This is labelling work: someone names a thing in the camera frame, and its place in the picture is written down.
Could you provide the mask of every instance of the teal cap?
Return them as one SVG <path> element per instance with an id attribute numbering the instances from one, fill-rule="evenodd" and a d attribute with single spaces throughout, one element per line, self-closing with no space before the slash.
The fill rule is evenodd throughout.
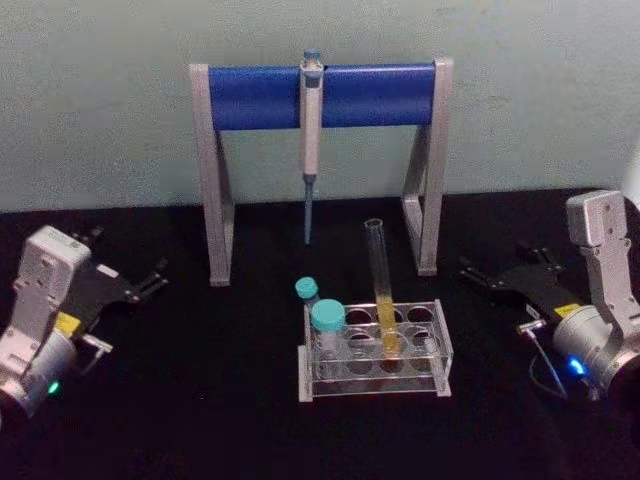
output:
<path id="1" fill-rule="evenodd" d="M 337 300 L 325 299 L 311 309 L 311 323 L 320 332 L 335 332 L 345 325 L 344 305 Z"/>
<path id="2" fill-rule="evenodd" d="M 312 277 L 302 277 L 296 282 L 296 292 L 303 300 L 308 300 L 318 294 L 318 285 Z"/>

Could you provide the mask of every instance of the cable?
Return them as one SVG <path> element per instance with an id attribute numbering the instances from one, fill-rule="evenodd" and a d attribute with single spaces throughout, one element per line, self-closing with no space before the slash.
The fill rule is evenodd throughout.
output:
<path id="1" fill-rule="evenodd" d="M 546 385 L 542 384 L 536 378 L 533 369 L 535 367 L 536 360 L 538 359 L 538 355 L 535 355 L 531 359 L 531 363 L 529 364 L 529 378 L 531 379 L 531 381 L 534 383 L 534 385 L 536 387 L 544 390 L 545 392 L 547 392 L 547 393 L 549 393 L 551 395 L 554 395 L 555 397 L 561 398 L 563 400 L 568 400 L 569 399 L 569 395 L 567 394 L 567 391 L 565 390 L 564 385 L 562 384 L 562 381 L 560 380 L 560 377 L 558 376 L 558 372 L 556 372 L 556 369 L 553 367 L 553 364 L 551 363 L 551 360 L 547 356 L 547 353 L 544 351 L 544 349 L 540 345 L 540 342 L 538 342 L 538 339 L 536 338 L 535 333 L 533 333 L 531 330 L 527 330 L 526 333 L 527 333 L 527 336 L 531 339 L 531 341 L 538 348 L 538 351 L 540 352 L 540 355 L 542 356 L 542 359 L 547 364 L 547 367 L 549 368 L 549 372 L 551 373 L 551 376 L 553 377 L 553 380 L 556 382 L 556 385 L 558 386 L 558 391 L 547 387 Z"/>

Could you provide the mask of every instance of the black tabletop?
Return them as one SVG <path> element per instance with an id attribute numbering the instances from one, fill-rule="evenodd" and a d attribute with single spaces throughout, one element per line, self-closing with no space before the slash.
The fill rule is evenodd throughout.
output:
<path id="1" fill-rule="evenodd" d="M 458 278 L 460 255 L 496 273 L 526 240 L 549 246 L 568 267 L 562 281 L 585 298 L 584 261 L 565 226 L 574 193 L 445 197 L 434 278 L 415 274 L 397 199 L 316 202 L 309 248 L 301 204 L 239 206 L 232 286 L 217 289 L 201 208 L 2 215 L 0 322 L 11 314 L 22 244 L 43 224 L 100 224 L 95 258 L 139 280 L 166 257 L 171 283 L 136 311 L 105 312 L 94 333 L 113 352 L 89 376 L 63 381 L 23 430 L 0 435 L 0 478 L 640 478 L 631 416 L 606 400 L 564 403 L 536 389 L 527 375 L 535 350 L 513 328 L 523 314 Z M 442 301 L 453 396 L 300 404 L 293 284 L 312 275 L 323 297 L 372 301 L 362 226 L 371 217 L 385 222 L 394 300 Z M 630 224 L 640 238 L 638 218 Z"/>

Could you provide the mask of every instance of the silver metal frame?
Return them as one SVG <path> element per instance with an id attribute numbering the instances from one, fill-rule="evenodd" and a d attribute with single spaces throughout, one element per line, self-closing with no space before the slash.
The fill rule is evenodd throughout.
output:
<path id="1" fill-rule="evenodd" d="M 230 284 L 234 204 L 220 132 L 213 125 L 209 65 L 189 65 L 193 125 L 196 132 L 200 187 L 213 287 Z"/>
<path id="2" fill-rule="evenodd" d="M 447 162 L 449 136 L 449 97 L 453 90 L 453 60 L 435 58 L 436 79 L 433 89 L 431 125 L 416 128 L 411 160 L 404 181 L 402 210 L 409 231 L 411 249 L 418 275 L 438 271 L 438 236 Z M 424 207 L 420 206 L 420 185 L 424 178 Z"/>
<path id="3" fill-rule="evenodd" d="M 402 193 L 418 275 L 435 275 L 440 230 L 440 211 L 449 135 L 449 96 L 453 89 L 453 60 L 434 59 L 435 86 L 431 125 L 418 126 Z M 189 65 L 193 123 L 196 133 L 200 185 L 202 188 L 207 247 L 214 287 L 230 285 L 233 248 L 234 204 L 220 132 L 211 116 L 209 66 Z M 424 207 L 420 186 L 424 182 Z"/>

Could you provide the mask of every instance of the green wall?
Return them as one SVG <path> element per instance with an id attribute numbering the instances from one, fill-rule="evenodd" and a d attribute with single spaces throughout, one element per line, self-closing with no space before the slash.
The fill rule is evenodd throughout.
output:
<path id="1" fill-rule="evenodd" d="M 0 16 L 0 210 L 200 201 L 188 63 L 454 58 L 446 189 L 617 185 L 640 3 L 21 0 Z M 317 196 L 396 195 L 409 128 L 327 130 Z M 297 132 L 224 135 L 241 202 L 302 195 Z"/>

